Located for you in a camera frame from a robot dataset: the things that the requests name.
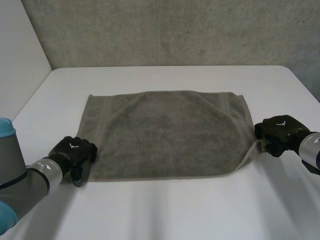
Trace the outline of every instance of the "table surface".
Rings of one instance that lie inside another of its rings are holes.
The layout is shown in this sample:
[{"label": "table surface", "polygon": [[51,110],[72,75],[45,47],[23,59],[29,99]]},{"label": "table surface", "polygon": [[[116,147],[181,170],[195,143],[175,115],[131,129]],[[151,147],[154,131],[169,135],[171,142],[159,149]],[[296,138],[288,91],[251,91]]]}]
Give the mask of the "table surface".
[{"label": "table surface", "polygon": [[[76,135],[89,94],[161,90],[233,92],[254,124],[288,114],[320,132],[320,104],[282,66],[61,68],[13,122],[26,164]],[[223,177],[61,185],[3,239],[319,239],[319,220],[320,177],[264,153]]]}]

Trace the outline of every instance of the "concrete wall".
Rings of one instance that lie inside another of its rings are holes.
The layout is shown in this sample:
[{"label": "concrete wall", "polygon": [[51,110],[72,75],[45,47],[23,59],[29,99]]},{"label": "concrete wall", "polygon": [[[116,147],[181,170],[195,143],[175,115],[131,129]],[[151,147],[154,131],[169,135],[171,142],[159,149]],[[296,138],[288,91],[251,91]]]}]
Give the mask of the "concrete wall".
[{"label": "concrete wall", "polygon": [[23,0],[53,69],[282,65],[320,100],[319,0]]}]

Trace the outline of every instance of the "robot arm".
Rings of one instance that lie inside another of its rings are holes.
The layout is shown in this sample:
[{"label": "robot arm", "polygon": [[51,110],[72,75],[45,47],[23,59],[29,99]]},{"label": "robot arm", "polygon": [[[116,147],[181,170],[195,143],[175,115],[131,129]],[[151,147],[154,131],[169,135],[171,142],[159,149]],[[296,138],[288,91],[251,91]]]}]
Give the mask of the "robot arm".
[{"label": "robot arm", "polygon": [[303,165],[313,174],[320,175],[320,133],[312,132],[289,115],[264,119],[254,126],[255,136],[265,150],[280,157],[286,150],[295,151]]},{"label": "robot arm", "polygon": [[67,136],[48,154],[26,166],[7,118],[0,118],[0,235],[12,228],[70,172],[73,184],[82,185],[82,164],[94,162],[97,147],[84,139]]}]

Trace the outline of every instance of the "gray towel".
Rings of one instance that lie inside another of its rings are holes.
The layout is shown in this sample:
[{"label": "gray towel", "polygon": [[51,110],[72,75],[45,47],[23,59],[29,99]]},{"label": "gray towel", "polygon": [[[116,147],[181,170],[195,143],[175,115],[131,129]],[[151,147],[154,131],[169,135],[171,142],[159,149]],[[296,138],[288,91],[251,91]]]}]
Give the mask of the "gray towel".
[{"label": "gray towel", "polygon": [[255,142],[246,101],[231,92],[90,95],[77,136],[98,147],[91,182],[227,174]]}]

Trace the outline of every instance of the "white wall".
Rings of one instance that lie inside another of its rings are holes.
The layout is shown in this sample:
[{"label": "white wall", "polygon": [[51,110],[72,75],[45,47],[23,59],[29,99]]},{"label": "white wall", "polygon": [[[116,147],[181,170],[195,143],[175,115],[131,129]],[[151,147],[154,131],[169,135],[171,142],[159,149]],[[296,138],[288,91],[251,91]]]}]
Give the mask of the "white wall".
[{"label": "white wall", "polygon": [[0,117],[13,120],[51,71],[20,0],[0,0]]}]

